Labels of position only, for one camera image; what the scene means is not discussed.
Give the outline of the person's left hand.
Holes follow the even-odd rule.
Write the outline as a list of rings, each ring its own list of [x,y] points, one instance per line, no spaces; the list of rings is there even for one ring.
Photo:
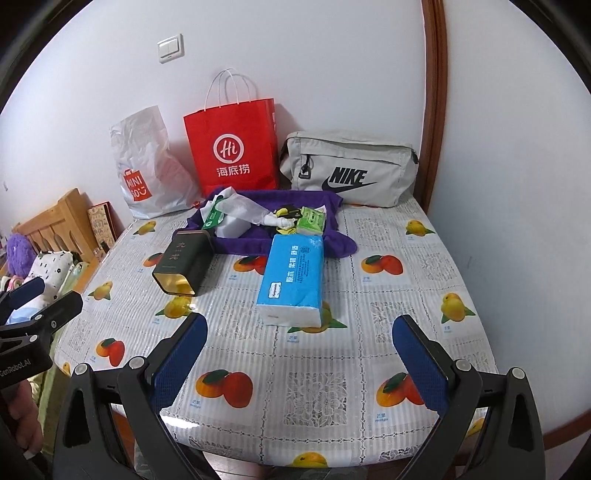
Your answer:
[[[32,397],[28,380],[18,384],[14,396],[7,402],[11,417],[16,421],[16,443],[31,455],[39,453],[43,444],[42,427],[38,419],[38,408]]]

